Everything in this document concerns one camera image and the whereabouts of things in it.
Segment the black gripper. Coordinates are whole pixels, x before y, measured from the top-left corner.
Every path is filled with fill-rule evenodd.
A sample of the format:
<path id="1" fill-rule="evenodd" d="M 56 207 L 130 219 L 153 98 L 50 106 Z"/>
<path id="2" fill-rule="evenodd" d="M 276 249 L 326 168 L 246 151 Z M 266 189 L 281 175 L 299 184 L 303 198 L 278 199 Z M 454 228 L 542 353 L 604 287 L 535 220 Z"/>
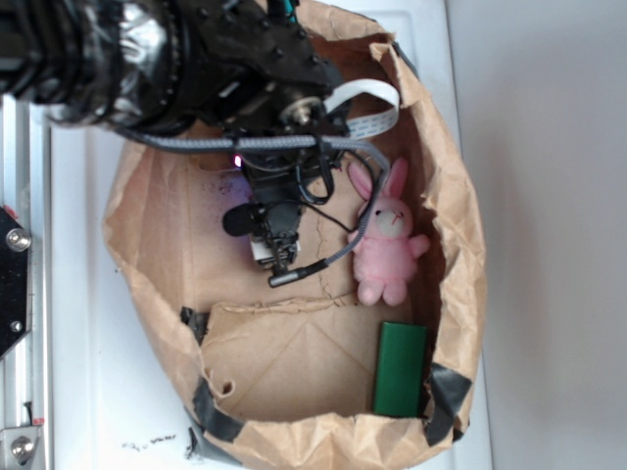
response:
<path id="1" fill-rule="evenodd" d="M 231 236 L 250 237 L 255 261 L 271 271 L 271 287 L 296 282 L 329 265 L 327 260 L 299 268 L 292 263 L 303 211 L 327 204 L 334 195 L 333 171 L 341 167 L 345 152 L 324 138 L 351 134 L 350 108 L 347 87 L 342 85 L 326 99 L 307 97 L 292 103 L 275 126 L 226 128 L 252 196 L 229 210 L 222 225 Z"/>

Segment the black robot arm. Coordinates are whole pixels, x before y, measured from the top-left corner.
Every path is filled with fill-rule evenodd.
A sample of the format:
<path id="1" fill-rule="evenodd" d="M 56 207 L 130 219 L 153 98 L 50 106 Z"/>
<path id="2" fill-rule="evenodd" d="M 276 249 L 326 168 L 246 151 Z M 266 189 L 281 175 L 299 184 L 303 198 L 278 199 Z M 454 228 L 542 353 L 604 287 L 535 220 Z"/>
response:
<path id="1" fill-rule="evenodd" d="M 292 1 L 5 1 L 1 90 L 53 121 L 99 125 L 176 153 L 227 152 L 253 192 L 222 220 L 267 247 L 273 287 L 295 267 L 303 207 L 332 191 L 347 110 L 328 99 L 337 68 L 315 50 Z"/>

